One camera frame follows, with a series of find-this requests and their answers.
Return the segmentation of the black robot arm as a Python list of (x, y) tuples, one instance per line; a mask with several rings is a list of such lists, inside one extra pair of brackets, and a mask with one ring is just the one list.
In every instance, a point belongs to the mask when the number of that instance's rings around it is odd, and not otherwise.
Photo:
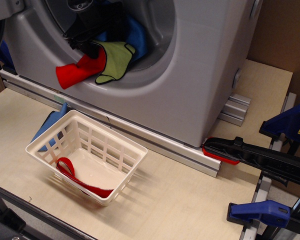
[(119, 1), (68, 0), (68, 8), (76, 14), (74, 23), (63, 34), (72, 49), (78, 49), (92, 59), (99, 56), (95, 37), (106, 33), (108, 40), (122, 41), (126, 38), (126, 14)]

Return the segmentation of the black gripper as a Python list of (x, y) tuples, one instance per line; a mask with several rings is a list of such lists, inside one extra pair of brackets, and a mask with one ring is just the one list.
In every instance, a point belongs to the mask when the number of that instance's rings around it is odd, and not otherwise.
[(120, 1), (68, 1), (67, 7), (76, 14), (74, 23), (63, 34), (72, 49), (80, 49), (91, 59), (99, 57), (100, 46), (91, 41), (106, 33), (107, 40), (126, 38), (126, 13)]

